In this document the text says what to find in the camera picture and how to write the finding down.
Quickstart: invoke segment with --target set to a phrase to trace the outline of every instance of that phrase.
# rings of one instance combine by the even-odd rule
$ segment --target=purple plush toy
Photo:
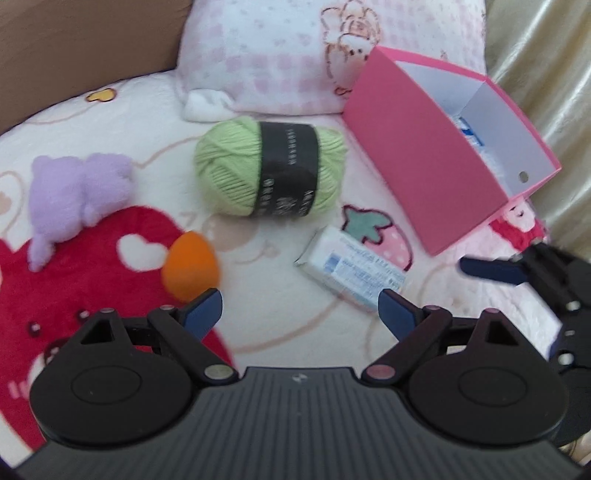
[[[29,269],[40,271],[53,255],[54,244],[125,207],[133,190],[132,170],[131,159],[124,155],[94,153],[86,161],[37,157],[29,193],[34,231]]]

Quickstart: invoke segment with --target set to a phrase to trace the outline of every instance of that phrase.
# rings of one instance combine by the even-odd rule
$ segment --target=bear illustration
[[[347,96],[381,40],[378,16],[361,0],[348,0],[342,7],[322,10],[320,19],[327,74],[335,83],[335,94]]]

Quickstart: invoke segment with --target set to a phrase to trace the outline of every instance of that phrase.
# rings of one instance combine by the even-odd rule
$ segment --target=open pink box
[[[449,116],[493,156],[494,174]],[[560,163],[493,81],[442,60],[376,47],[343,118],[436,255],[528,197]]]

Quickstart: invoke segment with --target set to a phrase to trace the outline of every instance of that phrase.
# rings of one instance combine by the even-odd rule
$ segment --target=bar of soap
[[[346,300],[371,312],[385,288],[400,291],[405,273],[334,226],[319,230],[296,266]]]

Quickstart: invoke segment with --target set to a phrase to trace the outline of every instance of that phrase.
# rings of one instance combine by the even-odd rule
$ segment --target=green strawberry leaf
[[[369,241],[373,244],[382,242],[381,230],[393,225],[392,219],[378,210],[357,209],[351,205],[343,207],[345,224],[342,230],[358,242]]]

